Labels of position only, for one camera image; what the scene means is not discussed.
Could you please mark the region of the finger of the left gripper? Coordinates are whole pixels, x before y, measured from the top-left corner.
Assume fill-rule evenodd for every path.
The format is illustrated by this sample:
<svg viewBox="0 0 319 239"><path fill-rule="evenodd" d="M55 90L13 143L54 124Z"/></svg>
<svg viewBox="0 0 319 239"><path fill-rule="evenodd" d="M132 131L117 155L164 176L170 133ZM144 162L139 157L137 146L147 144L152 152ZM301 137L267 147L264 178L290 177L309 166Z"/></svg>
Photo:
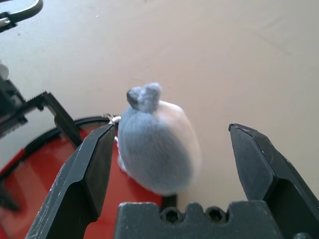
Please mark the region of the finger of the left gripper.
<svg viewBox="0 0 319 239"><path fill-rule="evenodd" d="M14 212L20 210L19 204L13 199L4 185L0 186L0 206Z"/></svg>

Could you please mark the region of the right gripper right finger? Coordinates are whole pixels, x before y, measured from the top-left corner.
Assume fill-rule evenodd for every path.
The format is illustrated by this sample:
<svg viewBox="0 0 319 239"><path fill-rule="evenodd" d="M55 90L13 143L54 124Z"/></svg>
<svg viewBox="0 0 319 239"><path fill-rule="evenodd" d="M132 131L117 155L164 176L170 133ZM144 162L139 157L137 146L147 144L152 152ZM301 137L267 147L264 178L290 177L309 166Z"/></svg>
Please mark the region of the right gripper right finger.
<svg viewBox="0 0 319 239"><path fill-rule="evenodd" d="M266 202L282 236L319 237L319 201L293 164L257 130L228 127L237 173L248 200Z"/></svg>

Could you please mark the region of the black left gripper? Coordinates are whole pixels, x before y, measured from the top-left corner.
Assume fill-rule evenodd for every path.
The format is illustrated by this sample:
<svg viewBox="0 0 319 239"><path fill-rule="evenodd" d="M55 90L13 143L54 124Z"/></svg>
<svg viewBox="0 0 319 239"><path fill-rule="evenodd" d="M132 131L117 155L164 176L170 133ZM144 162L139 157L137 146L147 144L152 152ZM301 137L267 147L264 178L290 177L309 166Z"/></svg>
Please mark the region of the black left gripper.
<svg viewBox="0 0 319 239"><path fill-rule="evenodd" d="M5 137L7 134L26 124L23 112L20 110L24 106L31 109L37 108L43 110L47 107L54 116L56 127L72 142L75 147L82 143L82 138L78 127L72 117L60 104L60 102L48 92L43 92L27 102L21 96L20 91L10 80L0 78L0 136Z"/></svg>

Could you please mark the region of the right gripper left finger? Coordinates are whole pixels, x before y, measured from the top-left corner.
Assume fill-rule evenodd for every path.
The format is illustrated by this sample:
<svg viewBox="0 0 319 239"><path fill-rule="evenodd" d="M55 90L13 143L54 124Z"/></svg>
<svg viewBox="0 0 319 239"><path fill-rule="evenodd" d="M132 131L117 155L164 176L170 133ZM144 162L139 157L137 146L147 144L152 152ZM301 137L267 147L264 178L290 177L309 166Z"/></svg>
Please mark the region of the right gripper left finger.
<svg viewBox="0 0 319 239"><path fill-rule="evenodd" d="M82 239L100 217L110 177L116 125L93 130L61 166L27 239Z"/></svg>

